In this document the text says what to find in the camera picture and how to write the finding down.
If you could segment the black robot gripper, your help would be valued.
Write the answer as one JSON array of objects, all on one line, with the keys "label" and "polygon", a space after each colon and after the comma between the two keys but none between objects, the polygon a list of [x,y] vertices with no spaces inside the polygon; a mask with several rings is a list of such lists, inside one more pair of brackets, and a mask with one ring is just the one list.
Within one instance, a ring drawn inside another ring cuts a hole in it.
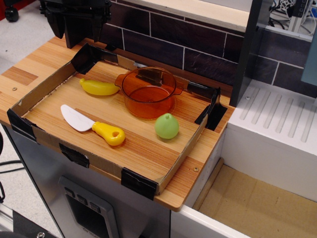
[{"label": "black robot gripper", "polygon": [[56,37],[65,31],[63,17],[91,19],[93,40],[100,40],[104,21],[111,20],[110,0],[41,0],[41,11]]}]

